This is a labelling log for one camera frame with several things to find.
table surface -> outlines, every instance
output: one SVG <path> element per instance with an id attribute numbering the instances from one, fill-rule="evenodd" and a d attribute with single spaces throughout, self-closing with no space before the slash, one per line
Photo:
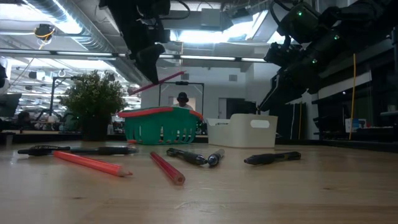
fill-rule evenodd
<path id="1" fill-rule="evenodd" d="M 124 142 L 51 142 L 72 147 Z M 0 151 L 1 223 L 394 223 L 398 221 L 398 154 L 326 146 L 277 146 L 301 161 L 250 166 L 243 159 L 269 149 L 225 148 L 218 167 L 167 157 L 167 146 L 137 146 L 129 156 L 91 156 L 134 173 L 116 177 L 52 156 Z M 175 146 L 207 157 L 207 144 Z M 151 151 L 185 175 L 174 185 Z"/>

potted plant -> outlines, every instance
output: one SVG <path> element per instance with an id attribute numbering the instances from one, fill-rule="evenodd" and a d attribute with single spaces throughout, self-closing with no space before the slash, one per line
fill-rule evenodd
<path id="1" fill-rule="evenodd" d="M 111 115 L 127 106 L 119 82 L 112 82 L 112 73 L 98 71 L 83 74 L 74 79 L 75 85 L 58 96 L 60 104 L 66 106 L 80 118 L 83 140 L 104 141 Z"/>

plant pot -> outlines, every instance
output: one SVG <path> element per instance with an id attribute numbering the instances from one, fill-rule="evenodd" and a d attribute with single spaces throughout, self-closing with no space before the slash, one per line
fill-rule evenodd
<path id="1" fill-rule="evenodd" d="M 109 116 L 82 117 L 82 133 L 84 141 L 105 141 Z"/>

basket handle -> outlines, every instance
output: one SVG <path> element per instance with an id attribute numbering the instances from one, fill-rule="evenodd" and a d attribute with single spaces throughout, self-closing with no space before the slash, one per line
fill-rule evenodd
<path id="1" fill-rule="evenodd" d="M 267 120 L 251 120 L 250 126 L 252 128 L 269 128 L 270 124 Z"/>

red stick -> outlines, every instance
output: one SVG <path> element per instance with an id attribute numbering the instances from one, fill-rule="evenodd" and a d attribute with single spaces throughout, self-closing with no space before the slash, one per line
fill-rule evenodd
<path id="1" fill-rule="evenodd" d="M 185 177 L 176 168 L 171 166 L 163 158 L 161 158 L 156 152 L 151 152 L 150 157 L 157 163 L 157 165 L 162 168 L 162 170 L 167 174 L 167 176 L 174 182 L 175 185 L 183 185 L 185 182 Z"/>
<path id="2" fill-rule="evenodd" d="M 170 80 L 170 79 L 172 79 L 172 78 L 174 78 L 174 77 L 177 77 L 177 76 L 179 76 L 179 75 L 182 75 L 182 74 L 184 74 L 184 73 L 185 73 L 185 72 L 177 72 L 177 73 L 174 74 L 174 75 L 171 75 L 171 76 L 166 77 L 166 78 L 164 78 L 164 79 L 162 79 L 162 80 L 159 80 L 159 84 L 161 84 L 161 83 L 163 83 L 163 82 L 166 82 L 167 80 Z M 156 85 L 157 85 L 157 84 L 151 83 L 151 84 L 149 84 L 149 85 L 147 85 L 147 86 L 144 86 L 144 87 L 139 88 L 138 90 L 134 90 L 131 94 L 129 93 L 129 95 L 134 95 L 134 94 L 136 94 L 136 93 L 139 93 L 139 92 L 141 92 L 141 91 L 147 90 L 147 89 L 149 89 L 149 88 L 151 88 L 151 87 L 153 87 L 153 86 L 156 86 Z"/>
<path id="3" fill-rule="evenodd" d="M 123 169 L 122 166 L 116 164 L 110 164 L 107 162 L 97 161 L 95 159 L 89 159 L 82 156 L 61 152 L 61 151 L 54 151 L 54 156 L 60 159 L 65 159 L 69 162 L 74 162 L 83 166 L 87 166 L 96 170 L 100 170 L 102 172 L 106 172 L 112 175 L 116 175 L 119 177 L 124 177 L 125 175 L 132 175 L 132 172 L 126 171 Z"/>

